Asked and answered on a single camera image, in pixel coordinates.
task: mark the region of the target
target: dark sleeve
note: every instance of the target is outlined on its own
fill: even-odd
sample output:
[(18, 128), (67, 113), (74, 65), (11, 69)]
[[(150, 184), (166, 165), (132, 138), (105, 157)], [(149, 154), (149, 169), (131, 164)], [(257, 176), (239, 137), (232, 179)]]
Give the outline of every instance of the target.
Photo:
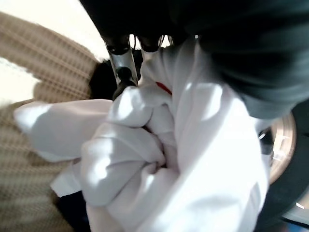
[(308, 0), (169, 0), (169, 13), (200, 35), (251, 116), (280, 117), (309, 97)]

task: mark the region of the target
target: wheel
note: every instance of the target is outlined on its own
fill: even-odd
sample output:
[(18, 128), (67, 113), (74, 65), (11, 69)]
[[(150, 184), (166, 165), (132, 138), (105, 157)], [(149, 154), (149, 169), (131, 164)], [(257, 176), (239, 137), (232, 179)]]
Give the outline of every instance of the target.
[(269, 191), (256, 231), (267, 228), (295, 206), (309, 185), (309, 101), (273, 127), (274, 155)]

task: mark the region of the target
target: wheel rim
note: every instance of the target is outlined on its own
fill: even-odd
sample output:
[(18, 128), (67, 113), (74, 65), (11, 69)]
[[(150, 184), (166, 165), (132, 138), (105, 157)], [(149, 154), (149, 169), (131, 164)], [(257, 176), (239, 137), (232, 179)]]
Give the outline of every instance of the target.
[(270, 168), (270, 184), (274, 183), (289, 165), (296, 144), (296, 125), (292, 114), (277, 120), (271, 127), (274, 147)]

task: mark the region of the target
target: white towel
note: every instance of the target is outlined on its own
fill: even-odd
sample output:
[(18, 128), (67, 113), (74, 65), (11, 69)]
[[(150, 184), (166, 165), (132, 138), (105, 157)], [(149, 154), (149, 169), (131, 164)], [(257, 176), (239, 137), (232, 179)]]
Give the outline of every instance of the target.
[(114, 102), (16, 110), (43, 158), (81, 157), (53, 189), (81, 187), (94, 232), (253, 231), (268, 167), (244, 103), (193, 40), (160, 50), (141, 74)]

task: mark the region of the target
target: beige carpet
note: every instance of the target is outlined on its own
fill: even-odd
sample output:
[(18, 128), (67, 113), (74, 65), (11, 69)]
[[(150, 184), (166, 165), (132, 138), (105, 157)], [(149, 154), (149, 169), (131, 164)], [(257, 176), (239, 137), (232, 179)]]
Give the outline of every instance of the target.
[(97, 58), (63, 35), (0, 13), (0, 232), (72, 231), (53, 206), (49, 187), (65, 163), (39, 158), (13, 111), (33, 99), (87, 99)]

